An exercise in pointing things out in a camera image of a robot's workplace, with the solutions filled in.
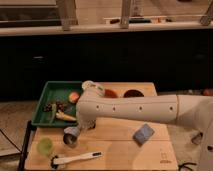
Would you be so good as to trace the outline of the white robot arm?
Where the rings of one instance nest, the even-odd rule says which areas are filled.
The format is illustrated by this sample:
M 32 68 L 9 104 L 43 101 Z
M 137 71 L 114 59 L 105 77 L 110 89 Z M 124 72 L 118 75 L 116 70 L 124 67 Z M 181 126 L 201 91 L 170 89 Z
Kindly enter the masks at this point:
M 105 88 L 85 81 L 76 105 L 78 124 L 91 128 L 97 117 L 146 121 L 190 127 L 203 133 L 197 171 L 213 171 L 213 97 L 163 95 L 106 98 Z

